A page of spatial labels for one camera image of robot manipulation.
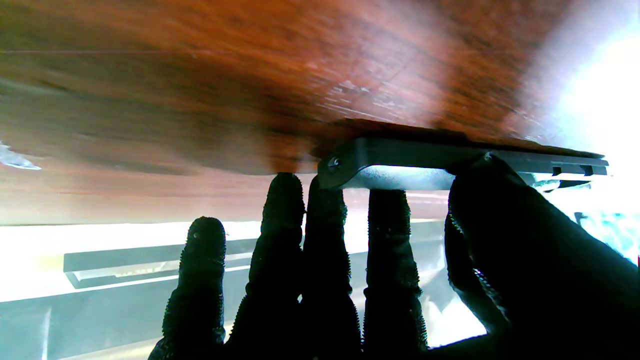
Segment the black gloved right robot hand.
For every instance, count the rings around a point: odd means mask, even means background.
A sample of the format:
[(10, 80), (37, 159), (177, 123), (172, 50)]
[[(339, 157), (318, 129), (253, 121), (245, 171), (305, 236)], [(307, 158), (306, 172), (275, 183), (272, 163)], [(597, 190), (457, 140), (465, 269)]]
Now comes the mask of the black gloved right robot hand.
[(485, 335), (431, 348), (402, 190), (371, 189), (365, 314), (351, 299), (342, 189), (281, 172), (246, 294), (224, 329), (226, 231), (190, 225), (151, 360), (637, 360), (639, 269), (502, 159), (450, 169), (446, 275)]

